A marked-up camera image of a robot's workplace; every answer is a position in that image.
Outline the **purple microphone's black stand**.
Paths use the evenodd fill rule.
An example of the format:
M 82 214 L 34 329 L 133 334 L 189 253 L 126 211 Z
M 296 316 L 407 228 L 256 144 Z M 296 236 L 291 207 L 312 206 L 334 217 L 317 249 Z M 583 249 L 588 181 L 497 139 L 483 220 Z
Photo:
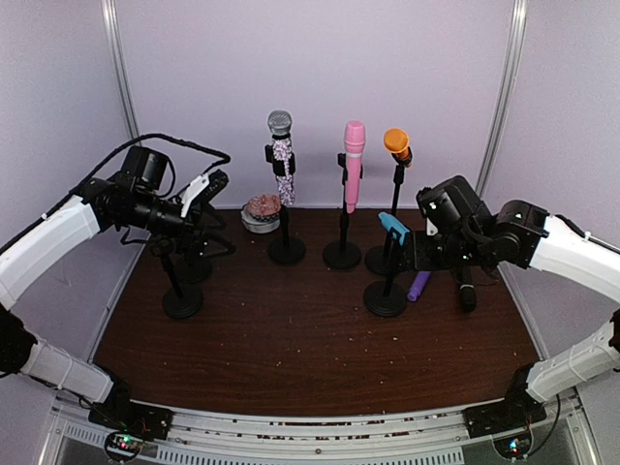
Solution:
M 174 272 L 180 282 L 198 284 L 210 276 L 213 266 L 205 254 L 207 245 L 207 241 L 200 240 L 181 255 L 174 265 Z

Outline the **blue microphone's black stand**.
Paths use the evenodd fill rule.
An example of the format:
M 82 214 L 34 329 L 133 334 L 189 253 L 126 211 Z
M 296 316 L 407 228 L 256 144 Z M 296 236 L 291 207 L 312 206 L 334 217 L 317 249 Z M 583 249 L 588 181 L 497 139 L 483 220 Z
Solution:
M 363 293 L 364 306 L 373 315 L 393 318 L 401 315 L 407 307 L 403 288 L 394 282 L 400 269 L 401 258 L 401 247 L 389 233 L 383 246 L 372 247 L 364 257 L 365 266 L 384 277 L 384 280 L 368 285 Z

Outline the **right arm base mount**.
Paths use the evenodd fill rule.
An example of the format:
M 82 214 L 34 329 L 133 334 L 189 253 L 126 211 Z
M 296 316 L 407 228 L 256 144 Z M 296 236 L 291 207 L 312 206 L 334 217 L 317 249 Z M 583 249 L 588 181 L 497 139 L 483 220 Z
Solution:
M 490 436 L 495 451 L 512 461 L 534 450 L 531 427 L 547 418 L 543 406 L 523 407 L 506 400 L 469 407 L 463 411 L 471 439 Z

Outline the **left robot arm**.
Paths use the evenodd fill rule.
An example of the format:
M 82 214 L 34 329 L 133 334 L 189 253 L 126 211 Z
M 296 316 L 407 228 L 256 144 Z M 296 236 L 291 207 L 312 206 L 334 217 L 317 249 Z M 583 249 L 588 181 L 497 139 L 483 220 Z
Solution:
M 92 178 L 1 253 L 1 371 L 23 374 L 101 405 L 103 416 L 119 430 L 139 422 L 139 408 L 122 393 L 122 383 L 103 369 L 69 355 L 27 331 L 11 309 L 23 293 L 65 255 L 110 227 L 150 232 L 152 252 L 168 274 L 171 288 L 163 305 L 182 320 L 202 307 L 202 292 L 181 283 L 186 271 L 214 240 L 231 254 L 234 247 L 204 223 L 210 200 L 229 182 L 222 170 L 199 175 L 175 201 L 157 192 L 171 160 L 146 147 L 130 148 L 120 171 L 107 180 Z

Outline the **pink microphone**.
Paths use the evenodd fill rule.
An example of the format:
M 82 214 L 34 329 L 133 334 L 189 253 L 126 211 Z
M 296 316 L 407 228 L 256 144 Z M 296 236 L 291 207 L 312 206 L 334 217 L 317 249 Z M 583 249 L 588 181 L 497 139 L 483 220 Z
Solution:
M 345 181 L 346 210 L 352 214 L 359 199 L 359 186 L 362 176 L 362 154 L 366 143 L 365 125 L 358 120 L 349 121 L 345 127 Z

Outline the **orange microphone's black stand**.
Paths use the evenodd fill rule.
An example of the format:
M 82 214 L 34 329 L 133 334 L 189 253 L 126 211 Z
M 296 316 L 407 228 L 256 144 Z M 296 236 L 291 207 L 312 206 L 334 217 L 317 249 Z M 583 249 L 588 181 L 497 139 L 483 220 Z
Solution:
M 393 176 L 393 194 L 390 213 L 396 214 L 398 208 L 398 201 L 400 196 L 401 185 L 404 182 L 405 166 L 398 164 L 394 171 Z M 390 239 L 386 235 L 384 244 L 374 246 L 370 248 L 364 256 L 365 266 L 373 273 L 385 276 L 388 273 L 388 260 L 390 252 Z

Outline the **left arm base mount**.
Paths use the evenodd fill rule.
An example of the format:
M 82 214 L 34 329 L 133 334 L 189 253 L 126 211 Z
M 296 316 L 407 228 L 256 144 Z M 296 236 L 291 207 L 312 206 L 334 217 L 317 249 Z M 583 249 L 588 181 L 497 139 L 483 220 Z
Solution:
M 137 458 L 147 443 L 166 440 L 172 418 L 172 410 L 144 404 L 133 404 L 124 419 L 105 412 L 102 407 L 90 407 L 88 415 L 90 422 L 110 429 L 103 449 L 107 457 L 116 463 Z

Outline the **orange microphone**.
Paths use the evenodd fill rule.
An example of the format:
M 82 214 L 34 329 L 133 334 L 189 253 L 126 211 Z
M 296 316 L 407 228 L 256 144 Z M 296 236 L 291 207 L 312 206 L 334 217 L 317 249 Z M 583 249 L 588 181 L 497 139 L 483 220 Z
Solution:
M 398 128 L 390 128 L 384 134 L 385 149 L 398 165 L 405 168 L 411 166 L 414 158 L 409 142 L 407 133 Z

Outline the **black microphone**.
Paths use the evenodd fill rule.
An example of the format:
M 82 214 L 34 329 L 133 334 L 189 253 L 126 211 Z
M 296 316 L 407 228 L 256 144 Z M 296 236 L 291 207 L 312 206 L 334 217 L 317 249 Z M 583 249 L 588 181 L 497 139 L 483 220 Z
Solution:
M 473 277 L 469 268 L 463 268 L 461 271 L 458 291 L 461 309 L 466 313 L 473 312 L 477 307 L 478 299 Z

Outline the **purple microphone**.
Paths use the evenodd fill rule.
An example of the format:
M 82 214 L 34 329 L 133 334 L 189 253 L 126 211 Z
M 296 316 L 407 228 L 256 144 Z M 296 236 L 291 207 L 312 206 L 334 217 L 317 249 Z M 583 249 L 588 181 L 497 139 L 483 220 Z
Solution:
M 419 271 L 417 273 L 407 293 L 407 298 L 410 302 L 416 302 L 419 300 L 428 283 L 430 276 L 430 271 Z

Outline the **blue microphone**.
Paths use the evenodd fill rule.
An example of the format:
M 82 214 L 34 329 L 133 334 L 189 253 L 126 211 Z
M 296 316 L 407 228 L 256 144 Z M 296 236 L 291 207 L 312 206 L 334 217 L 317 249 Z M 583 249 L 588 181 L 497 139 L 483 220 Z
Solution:
M 403 246 L 411 230 L 390 213 L 382 211 L 378 214 L 378 218 L 387 235 L 400 246 Z

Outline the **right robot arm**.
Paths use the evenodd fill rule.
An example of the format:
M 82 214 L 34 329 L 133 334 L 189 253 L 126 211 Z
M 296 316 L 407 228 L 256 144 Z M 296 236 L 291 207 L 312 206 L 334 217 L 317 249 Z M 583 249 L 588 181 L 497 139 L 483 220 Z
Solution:
M 418 208 L 436 233 L 416 231 L 405 243 L 410 268 L 486 273 L 507 262 L 576 282 L 619 299 L 619 251 L 594 239 L 563 215 L 513 200 L 493 214 L 469 182 L 456 175 L 417 194 Z M 619 316 L 557 356 L 520 369 L 496 417 L 514 428 L 565 389 L 619 367 Z

